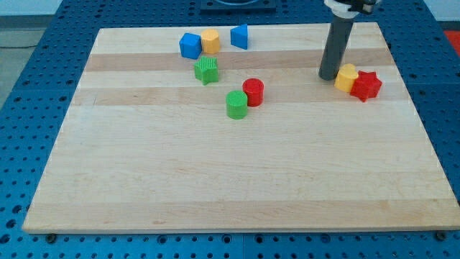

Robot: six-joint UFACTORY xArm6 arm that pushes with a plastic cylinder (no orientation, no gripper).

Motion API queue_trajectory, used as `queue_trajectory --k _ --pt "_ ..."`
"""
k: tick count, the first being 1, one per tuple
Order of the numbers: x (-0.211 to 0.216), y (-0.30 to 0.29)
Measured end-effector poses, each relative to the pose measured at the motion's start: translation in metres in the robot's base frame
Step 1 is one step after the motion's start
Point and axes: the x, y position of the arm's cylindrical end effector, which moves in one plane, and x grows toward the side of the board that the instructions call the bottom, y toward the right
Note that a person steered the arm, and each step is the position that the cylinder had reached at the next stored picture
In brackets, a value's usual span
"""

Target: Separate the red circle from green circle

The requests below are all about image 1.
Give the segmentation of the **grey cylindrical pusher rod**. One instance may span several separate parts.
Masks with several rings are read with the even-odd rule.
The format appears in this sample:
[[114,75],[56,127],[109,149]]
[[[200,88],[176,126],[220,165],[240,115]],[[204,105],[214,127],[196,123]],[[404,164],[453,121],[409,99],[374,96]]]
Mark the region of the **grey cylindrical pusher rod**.
[[336,78],[353,25],[354,18],[333,16],[318,70],[318,75],[323,80],[332,81]]

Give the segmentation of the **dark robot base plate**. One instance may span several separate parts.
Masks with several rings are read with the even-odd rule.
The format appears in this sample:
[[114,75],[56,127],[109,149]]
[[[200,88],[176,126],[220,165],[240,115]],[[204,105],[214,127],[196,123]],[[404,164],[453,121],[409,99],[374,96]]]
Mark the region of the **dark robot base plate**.
[[217,12],[251,12],[275,11],[275,0],[200,0],[199,9],[202,14]]

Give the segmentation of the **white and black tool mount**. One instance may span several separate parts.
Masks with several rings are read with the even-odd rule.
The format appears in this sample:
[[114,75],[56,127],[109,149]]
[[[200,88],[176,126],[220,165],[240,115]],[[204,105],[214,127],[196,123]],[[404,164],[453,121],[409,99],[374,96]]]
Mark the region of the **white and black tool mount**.
[[332,13],[341,18],[355,18],[358,14],[370,15],[380,0],[324,0]]

